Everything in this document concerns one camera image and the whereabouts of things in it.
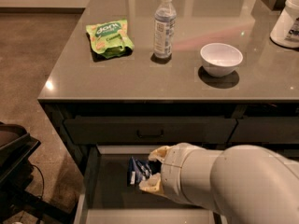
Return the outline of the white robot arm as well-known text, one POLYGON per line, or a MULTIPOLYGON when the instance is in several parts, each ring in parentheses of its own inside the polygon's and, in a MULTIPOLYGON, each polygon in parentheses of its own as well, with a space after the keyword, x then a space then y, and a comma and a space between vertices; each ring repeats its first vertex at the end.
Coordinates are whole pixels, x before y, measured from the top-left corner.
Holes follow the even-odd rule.
POLYGON ((149 159, 162 166, 139 184, 145 192, 203 207, 228 224, 299 224, 299 163, 274 151, 179 143, 153 150, 149 159))

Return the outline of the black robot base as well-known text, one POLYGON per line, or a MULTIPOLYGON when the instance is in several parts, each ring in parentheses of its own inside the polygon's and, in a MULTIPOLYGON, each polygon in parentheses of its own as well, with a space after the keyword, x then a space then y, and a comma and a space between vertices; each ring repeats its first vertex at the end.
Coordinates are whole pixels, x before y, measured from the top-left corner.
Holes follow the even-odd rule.
POLYGON ((21 168, 40 146, 40 141, 32 137, 22 126, 0 123, 0 188, 8 193, 14 204, 35 217, 52 217, 61 224, 69 224, 71 215, 42 201, 21 189, 15 178, 21 175, 21 168))

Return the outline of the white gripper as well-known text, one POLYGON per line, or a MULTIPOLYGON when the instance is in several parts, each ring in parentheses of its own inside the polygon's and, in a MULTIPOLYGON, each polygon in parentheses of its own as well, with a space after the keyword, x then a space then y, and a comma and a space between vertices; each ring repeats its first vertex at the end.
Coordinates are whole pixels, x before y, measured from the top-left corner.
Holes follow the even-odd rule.
POLYGON ((181 185, 181 171, 183 164, 193 153, 205 151, 204 148, 179 143, 174 146, 162 146, 154 149, 148 156, 150 161, 159 161, 162 164, 161 173, 152 175, 149 179, 139 183, 142 191, 157 196, 165 196, 175 203, 204 204, 206 195, 195 192, 196 186, 185 192, 181 185))

